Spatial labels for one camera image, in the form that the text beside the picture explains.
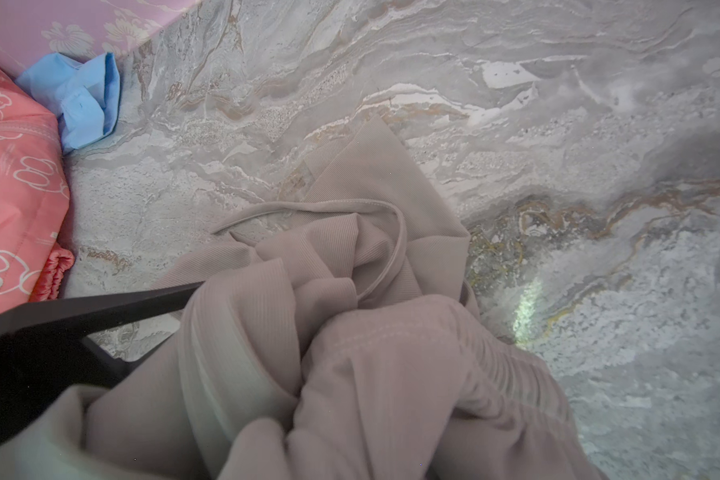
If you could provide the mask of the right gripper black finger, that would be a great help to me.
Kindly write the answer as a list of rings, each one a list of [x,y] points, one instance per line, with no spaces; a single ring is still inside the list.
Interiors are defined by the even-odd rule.
[[[110,355],[91,334],[179,311],[198,287],[24,303],[0,313],[0,445],[69,386],[111,388],[137,367]]]

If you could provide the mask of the grey cloth garment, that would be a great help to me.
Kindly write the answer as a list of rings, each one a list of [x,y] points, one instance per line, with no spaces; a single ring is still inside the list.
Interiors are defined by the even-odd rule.
[[[306,158],[288,230],[180,257],[178,331],[0,446],[0,479],[598,479],[538,357],[495,338],[470,236],[390,128]]]

